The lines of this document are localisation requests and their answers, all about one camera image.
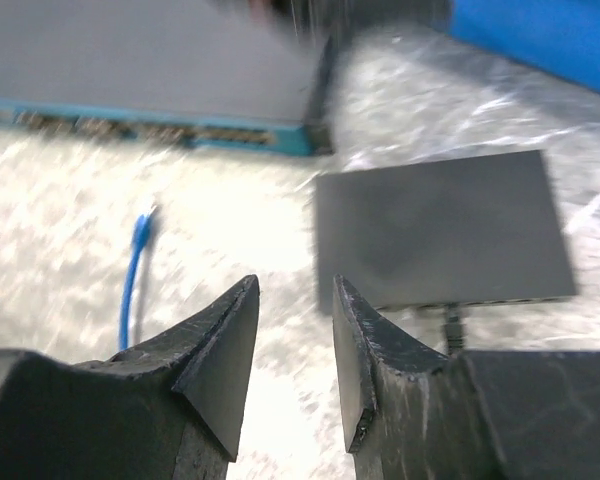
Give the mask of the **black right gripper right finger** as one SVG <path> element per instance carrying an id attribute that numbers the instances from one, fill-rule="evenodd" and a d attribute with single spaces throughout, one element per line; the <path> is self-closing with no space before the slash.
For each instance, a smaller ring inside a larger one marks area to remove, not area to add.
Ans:
<path id="1" fill-rule="evenodd" d="M 600 351 L 441 354 L 333 284 L 345 447 L 360 479 L 600 479 Z"/>

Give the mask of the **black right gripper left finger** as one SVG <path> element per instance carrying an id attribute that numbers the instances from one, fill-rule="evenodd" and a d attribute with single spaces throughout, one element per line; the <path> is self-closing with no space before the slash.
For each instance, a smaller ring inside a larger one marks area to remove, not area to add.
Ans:
<path id="1" fill-rule="evenodd" d="M 259 318 L 248 275 L 106 361 L 0 349 L 0 479 L 223 479 Z"/>

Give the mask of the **small black network switch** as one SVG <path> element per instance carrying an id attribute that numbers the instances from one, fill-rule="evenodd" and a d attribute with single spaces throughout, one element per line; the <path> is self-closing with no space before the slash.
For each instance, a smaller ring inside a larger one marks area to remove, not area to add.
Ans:
<path id="1" fill-rule="evenodd" d="M 325 174 L 314 206 L 324 313 L 338 274 L 375 307 L 577 292 L 537 150 Z"/>

